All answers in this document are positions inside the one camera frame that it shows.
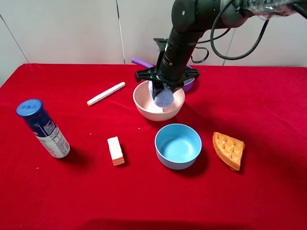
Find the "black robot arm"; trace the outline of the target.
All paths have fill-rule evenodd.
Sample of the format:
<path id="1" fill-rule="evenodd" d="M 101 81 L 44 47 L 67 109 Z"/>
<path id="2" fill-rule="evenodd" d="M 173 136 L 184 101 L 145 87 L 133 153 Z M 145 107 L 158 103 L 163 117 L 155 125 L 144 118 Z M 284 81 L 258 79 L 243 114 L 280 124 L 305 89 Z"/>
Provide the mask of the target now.
<path id="1" fill-rule="evenodd" d="M 273 16 L 290 16 L 299 13 L 307 16 L 305 0 L 177 0 L 171 12 L 172 30 L 168 39 L 156 38 L 160 53 L 155 66 L 136 72 L 136 81 L 149 82 L 149 94 L 159 107 L 168 107 L 173 102 L 173 93 L 184 87 L 184 82 L 197 79 L 196 69 L 189 68 L 192 53 L 206 31 L 213 52 L 224 60 L 239 60 L 249 56 L 259 45 L 269 20 Z M 215 47 L 214 31 L 238 28 L 253 16 L 265 19 L 260 34 L 245 54 L 229 57 Z"/>

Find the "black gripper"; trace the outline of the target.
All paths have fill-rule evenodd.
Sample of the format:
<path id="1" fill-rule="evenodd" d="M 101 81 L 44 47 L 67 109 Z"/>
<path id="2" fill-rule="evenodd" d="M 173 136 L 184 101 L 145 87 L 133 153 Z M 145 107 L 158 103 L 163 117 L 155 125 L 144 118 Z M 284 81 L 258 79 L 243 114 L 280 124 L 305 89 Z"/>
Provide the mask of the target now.
<path id="1" fill-rule="evenodd" d="M 136 71 L 135 79 L 137 82 L 142 80 L 152 81 L 151 97 L 154 101 L 163 101 L 165 99 L 165 84 L 169 87 L 172 93 L 182 89 L 185 81 L 189 79 L 197 79 L 200 72 L 197 69 L 185 67 L 180 70 L 173 70 L 167 67 L 159 69 L 154 66 L 144 70 Z"/>

